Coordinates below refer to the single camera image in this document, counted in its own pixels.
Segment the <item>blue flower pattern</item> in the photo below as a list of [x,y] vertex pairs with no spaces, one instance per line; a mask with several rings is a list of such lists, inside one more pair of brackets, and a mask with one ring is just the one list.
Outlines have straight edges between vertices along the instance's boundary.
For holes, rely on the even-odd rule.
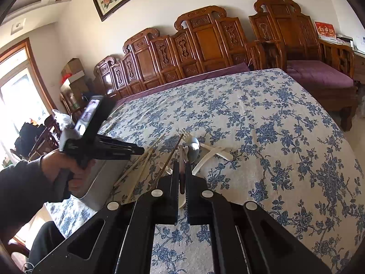
[[[365,238],[364,173],[340,128],[295,80],[279,69],[253,71],[123,104],[100,133],[145,148],[167,133],[132,200],[151,188],[156,165],[166,160],[181,128],[233,156],[232,162],[214,156],[202,167],[198,176],[210,189],[235,203],[257,202],[333,273],[346,266]],[[201,150],[197,161],[206,153]],[[110,200],[125,203],[142,163],[112,190]],[[74,198],[46,206],[65,236],[95,213]],[[151,272],[212,273],[210,244],[209,227],[190,226],[181,209],[175,226],[156,226]]]

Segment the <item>black sleeve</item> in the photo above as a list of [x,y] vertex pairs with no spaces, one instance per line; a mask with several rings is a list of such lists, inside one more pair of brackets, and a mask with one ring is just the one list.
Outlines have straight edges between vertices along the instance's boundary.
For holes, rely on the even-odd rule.
[[0,172],[0,240],[5,244],[53,198],[41,159],[20,161]]

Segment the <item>fork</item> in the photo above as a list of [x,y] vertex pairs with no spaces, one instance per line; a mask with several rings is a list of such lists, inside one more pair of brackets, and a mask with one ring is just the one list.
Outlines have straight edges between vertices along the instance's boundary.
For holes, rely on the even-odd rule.
[[[190,139],[190,138],[193,137],[193,135],[191,135],[185,129],[181,129],[181,130],[179,129],[179,130],[177,130],[177,132],[178,132],[179,135],[184,134],[184,136],[182,138],[184,142],[186,142],[185,140]],[[211,151],[212,149],[214,149],[214,147],[209,146],[209,145],[206,145],[204,143],[200,143],[199,142],[199,144],[200,144],[201,147],[203,147],[203,148],[205,148],[205,149],[207,149],[209,151]],[[228,152],[220,151],[220,152],[217,153],[217,155],[219,155],[221,158],[223,158],[223,159],[225,159],[227,161],[230,161],[230,162],[233,161],[233,155],[230,154],[230,153],[228,153]]]

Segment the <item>window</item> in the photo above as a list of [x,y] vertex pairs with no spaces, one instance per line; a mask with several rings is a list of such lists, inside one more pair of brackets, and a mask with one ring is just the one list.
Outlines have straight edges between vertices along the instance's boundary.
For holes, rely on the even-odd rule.
[[[0,55],[0,144],[8,157],[21,127],[31,119],[38,124],[52,113],[55,105],[50,98],[30,48],[29,39]],[[3,152],[0,149],[0,160]]]

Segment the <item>white wall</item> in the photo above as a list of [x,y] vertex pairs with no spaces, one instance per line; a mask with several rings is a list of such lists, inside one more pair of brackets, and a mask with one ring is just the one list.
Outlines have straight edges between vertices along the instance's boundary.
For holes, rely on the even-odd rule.
[[347,0],[332,0],[332,2],[339,22],[339,29],[336,29],[336,32],[352,37],[356,47],[365,52],[365,42],[363,40],[365,29],[354,10]]
[[[313,20],[332,23],[339,28],[331,0],[294,0]],[[68,58],[80,58],[88,76],[105,56],[123,54],[124,42],[147,28],[161,34],[174,34],[174,22],[180,14],[208,5],[227,10],[228,16],[240,18],[248,39],[254,34],[248,16],[255,14],[256,0],[131,0],[104,22],[100,21],[93,0],[72,0],[57,23],[60,41]]]
[[60,102],[61,70],[69,59],[63,53],[54,24],[42,26],[18,37],[1,47],[0,54],[27,37],[43,82],[58,110],[63,112]]

